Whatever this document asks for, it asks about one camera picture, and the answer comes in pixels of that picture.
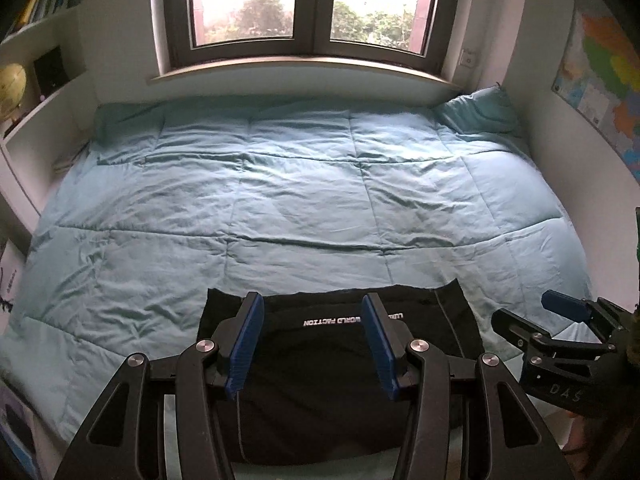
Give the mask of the dark framed double window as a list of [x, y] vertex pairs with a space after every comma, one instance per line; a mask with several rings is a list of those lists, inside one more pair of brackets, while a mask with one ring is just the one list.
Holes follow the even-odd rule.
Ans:
[[437, 75], [458, 0], [163, 0], [170, 65], [352, 58]]

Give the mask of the colourful wall map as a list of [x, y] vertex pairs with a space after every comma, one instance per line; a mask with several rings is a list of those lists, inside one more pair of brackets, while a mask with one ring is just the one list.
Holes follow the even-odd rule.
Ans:
[[552, 91], [639, 177], [639, 53], [603, 0], [574, 0]]

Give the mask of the teal pillow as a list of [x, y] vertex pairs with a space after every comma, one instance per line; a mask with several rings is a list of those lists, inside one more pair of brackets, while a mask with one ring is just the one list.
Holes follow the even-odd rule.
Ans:
[[500, 84], [462, 94], [436, 106], [434, 116], [460, 134], [493, 133], [523, 137], [518, 114]]

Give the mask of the black jacket with grey piping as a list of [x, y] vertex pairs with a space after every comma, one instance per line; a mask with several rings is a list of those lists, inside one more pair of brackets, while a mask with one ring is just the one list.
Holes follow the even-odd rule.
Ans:
[[265, 296], [245, 385], [218, 408], [230, 462], [297, 466], [400, 447], [409, 403], [390, 400], [378, 379], [359, 317], [368, 292], [380, 296], [390, 318], [448, 356], [484, 352], [457, 280]]

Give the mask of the light teal quilted duvet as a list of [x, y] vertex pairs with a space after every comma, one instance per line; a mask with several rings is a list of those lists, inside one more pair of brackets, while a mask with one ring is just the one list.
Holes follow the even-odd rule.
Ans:
[[265, 295], [457, 280], [485, 348], [506, 308], [590, 295], [570, 217], [523, 138], [460, 134], [434, 108], [270, 96], [108, 104], [29, 249], [1, 375], [61, 442], [130, 353], [198, 334], [206, 294]]

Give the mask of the black box on shelf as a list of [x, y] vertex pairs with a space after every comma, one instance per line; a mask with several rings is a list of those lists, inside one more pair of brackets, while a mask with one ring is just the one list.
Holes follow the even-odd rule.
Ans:
[[60, 47], [55, 47], [41, 55], [32, 65], [34, 66], [39, 99], [41, 101], [47, 99], [70, 81], [64, 68]]

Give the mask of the wooden window sill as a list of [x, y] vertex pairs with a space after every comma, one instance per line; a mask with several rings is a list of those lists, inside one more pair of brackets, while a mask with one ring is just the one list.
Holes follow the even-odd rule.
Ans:
[[229, 58], [228, 60], [210, 61], [194, 64], [186, 67], [173, 68], [168, 72], [157, 76], [149, 77], [146, 84], [159, 84], [171, 79], [183, 78], [186, 76], [205, 75], [213, 72], [223, 72], [224, 70], [240, 70], [241, 68], [321, 68], [322, 70], [354, 70], [355, 72], [394, 75], [407, 77], [415, 80], [431, 81], [433, 84], [443, 84], [445, 87], [454, 90], [461, 90], [458, 84], [437, 77], [435, 75], [415, 70], [414, 68], [395, 65], [390, 63], [360, 60], [359, 58], [340, 58], [339, 56], [254, 56], [254, 58]]

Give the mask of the white wall socket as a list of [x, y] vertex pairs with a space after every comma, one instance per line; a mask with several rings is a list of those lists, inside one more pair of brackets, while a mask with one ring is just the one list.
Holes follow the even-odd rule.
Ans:
[[459, 65], [466, 68], [475, 68], [477, 64], [477, 52], [463, 48], [460, 52]]

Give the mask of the white wall shelf unit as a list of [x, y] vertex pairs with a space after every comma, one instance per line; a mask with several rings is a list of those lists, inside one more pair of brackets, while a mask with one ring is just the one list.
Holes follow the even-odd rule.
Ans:
[[[85, 146], [98, 101], [79, 36], [80, 5], [1, 41], [1, 66], [24, 66], [27, 87], [17, 122], [1, 121], [1, 224], [29, 244], [54, 189]], [[32, 63], [60, 47], [70, 81], [39, 99]]]

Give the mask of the yellow globe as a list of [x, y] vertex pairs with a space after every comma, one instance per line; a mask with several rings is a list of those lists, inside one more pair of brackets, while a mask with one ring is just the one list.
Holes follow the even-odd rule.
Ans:
[[1, 67], [0, 99], [1, 120], [17, 122], [17, 110], [21, 106], [27, 87], [27, 75], [24, 66], [11, 63]]

